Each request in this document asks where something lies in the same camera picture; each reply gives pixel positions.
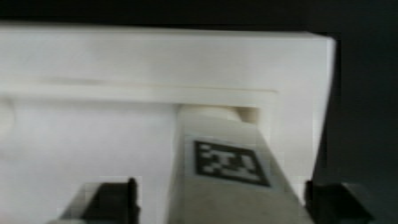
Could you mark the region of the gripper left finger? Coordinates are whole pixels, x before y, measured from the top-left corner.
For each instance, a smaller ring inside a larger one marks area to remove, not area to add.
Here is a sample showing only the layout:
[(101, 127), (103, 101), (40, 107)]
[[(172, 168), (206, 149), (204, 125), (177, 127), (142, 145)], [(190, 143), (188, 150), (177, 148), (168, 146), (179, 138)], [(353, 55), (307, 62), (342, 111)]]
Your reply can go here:
[(76, 193), (60, 217), (49, 224), (140, 224), (138, 184), (88, 183)]

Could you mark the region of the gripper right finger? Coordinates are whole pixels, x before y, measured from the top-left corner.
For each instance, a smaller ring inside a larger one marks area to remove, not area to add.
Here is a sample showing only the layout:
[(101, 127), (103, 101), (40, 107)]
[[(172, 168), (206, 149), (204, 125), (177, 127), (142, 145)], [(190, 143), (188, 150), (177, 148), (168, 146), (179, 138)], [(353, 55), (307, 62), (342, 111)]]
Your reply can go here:
[(305, 210), (314, 224), (398, 224), (358, 184), (305, 182)]

